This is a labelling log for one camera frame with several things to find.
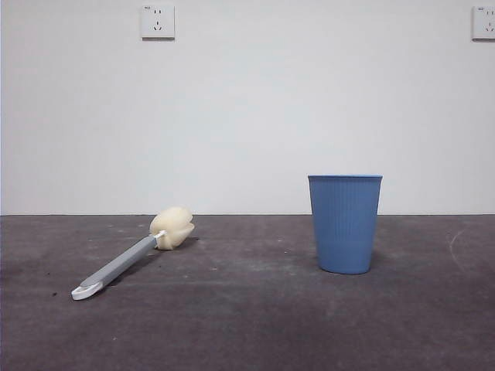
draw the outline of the sponge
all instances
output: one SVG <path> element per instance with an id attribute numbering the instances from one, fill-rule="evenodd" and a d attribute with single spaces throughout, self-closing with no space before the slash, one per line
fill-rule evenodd
<path id="1" fill-rule="evenodd" d="M 161 230 L 166 231 L 164 236 L 157 238 L 157 249 L 173 250 L 178 247 L 194 229 L 191 223 L 193 214 L 185 207 L 170 207 L 163 210 L 155 216 L 149 232 L 153 235 L 158 234 Z"/>

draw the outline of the electrical socket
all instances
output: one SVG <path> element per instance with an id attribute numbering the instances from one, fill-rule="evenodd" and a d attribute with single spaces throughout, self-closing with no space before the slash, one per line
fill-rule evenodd
<path id="1" fill-rule="evenodd" d="M 144 5 L 141 9 L 143 39 L 175 39 L 175 7 L 171 4 Z"/>
<path id="2" fill-rule="evenodd" d="M 473 7 L 473 40 L 495 40 L 495 6 Z"/>

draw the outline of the concrete floor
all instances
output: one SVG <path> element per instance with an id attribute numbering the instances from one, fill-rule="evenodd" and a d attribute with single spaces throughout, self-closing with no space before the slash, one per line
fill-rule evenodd
<path id="1" fill-rule="evenodd" d="M 495 216 L 380 216 L 371 270 L 310 216 L 197 216 L 86 301 L 151 216 L 2 217 L 2 371 L 495 370 Z"/>

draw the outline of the gray handle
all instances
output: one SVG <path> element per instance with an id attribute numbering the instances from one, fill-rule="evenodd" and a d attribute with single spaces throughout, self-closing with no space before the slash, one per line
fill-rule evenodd
<path id="1" fill-rule="evenodd" d="M 133 247 L 127 249 L 123 254 L 113 259 L 110 263 L 102 267 L 98 272 L 92 274 L 86 278 L 80 286 L 82 288 L 91 286 L 101 282 L 105 287 L 119 276 L 120 273 L 125 271 L 136 261 L 141 259 L 148 253 L 148 251 L 156 247 L 156 238 L 154 236 L 147 236 L 136 243 Z"/>

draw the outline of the ribbed cup surface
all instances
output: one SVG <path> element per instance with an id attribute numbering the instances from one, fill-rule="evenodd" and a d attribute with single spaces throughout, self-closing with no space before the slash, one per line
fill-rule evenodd
<path id="1" fill-rule="evenodd" d="M 381 175 L 310 175 L 319 266 L 357 274 L 370 269 Z"/>

